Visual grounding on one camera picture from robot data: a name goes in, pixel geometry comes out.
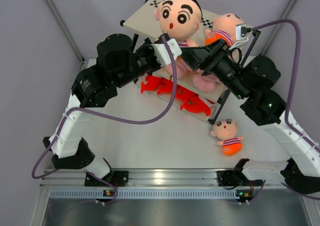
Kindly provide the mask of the pink striped frog plush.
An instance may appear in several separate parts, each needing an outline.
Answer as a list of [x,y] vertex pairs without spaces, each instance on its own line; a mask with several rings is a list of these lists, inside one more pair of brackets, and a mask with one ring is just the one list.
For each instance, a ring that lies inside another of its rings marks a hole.
[[216,77],[215,74],[202,75],[197,73],[192,78],[194,86],[201,92],[211,92],[215,89],[216,85],[221,85],[221,81]]
[[[172,64],[168,64],[164,67],[171,75],[173,75],[173,66]],[[182,78],[187,72],[190,72],[192,69],[189,65],[183,60],[181,56],[179,56],[175,60],[175,69],[176,69],[176,77],[178,79]]]

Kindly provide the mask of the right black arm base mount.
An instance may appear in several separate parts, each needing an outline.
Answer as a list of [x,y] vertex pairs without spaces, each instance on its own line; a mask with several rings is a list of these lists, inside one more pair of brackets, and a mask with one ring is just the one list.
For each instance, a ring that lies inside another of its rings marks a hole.
[[262,186],[263,184],[263,180],[248,179],[238,170],[218,170],[216,175],[220,187]]

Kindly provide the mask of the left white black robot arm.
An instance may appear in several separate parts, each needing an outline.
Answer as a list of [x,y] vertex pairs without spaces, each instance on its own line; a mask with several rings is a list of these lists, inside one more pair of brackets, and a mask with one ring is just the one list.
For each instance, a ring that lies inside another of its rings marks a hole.
[[53,135],[43,138],[43,144],[47,152],[53,153],[55,170],[83,169],[107,186],[114,171],[105,159],[90,150],[83,135],[93,117],[118,95],[117,89],[159,69],[160,63],[149,38],[134,50],[129,36],[112,34],[96,49],[96,63],[76,76],[59,126]]

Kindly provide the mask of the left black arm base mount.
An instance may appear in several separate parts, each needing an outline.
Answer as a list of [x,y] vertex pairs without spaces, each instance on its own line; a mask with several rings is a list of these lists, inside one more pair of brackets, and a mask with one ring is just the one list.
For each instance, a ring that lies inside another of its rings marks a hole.
[[[125,187],[129,181],[129,172],[125,170],[116,170],[113,176],[107,180],[114,187]],[[107,185],[100,180],[95,179],[88,172],[86,173],[84,185],[86,187],[106,187]]]

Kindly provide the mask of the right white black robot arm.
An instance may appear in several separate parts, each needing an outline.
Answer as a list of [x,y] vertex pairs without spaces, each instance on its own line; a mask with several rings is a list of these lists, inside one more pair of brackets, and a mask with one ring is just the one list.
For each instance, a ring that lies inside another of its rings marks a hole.
[[238,99],[245,115],[268,132],[287,152],[283,161],[254,161],[241,159],[234,169],[233,178],[240,185],[248,181],[272,181],[285,184],[290,189],[309,195],[320,191],[320,153],[316,144],[309,144],[286,107],[288,102],[272,90],[280,78],[273,61],[257,56],[243,66],[233,59],[235,47],[228,47],[219,39],[212,44],[182,49],[182,59],[194,71],[203,75],[214,74]]

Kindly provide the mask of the boy doll black hair back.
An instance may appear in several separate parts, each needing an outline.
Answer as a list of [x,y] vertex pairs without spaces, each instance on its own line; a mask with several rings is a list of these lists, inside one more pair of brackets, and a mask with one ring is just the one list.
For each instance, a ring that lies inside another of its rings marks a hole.
[[192,36],[199,29],[202,17],[197,0],[163,0],[154,12],[154,19],[159,22],[161,32],[175,39],[180,47],[197,45]]

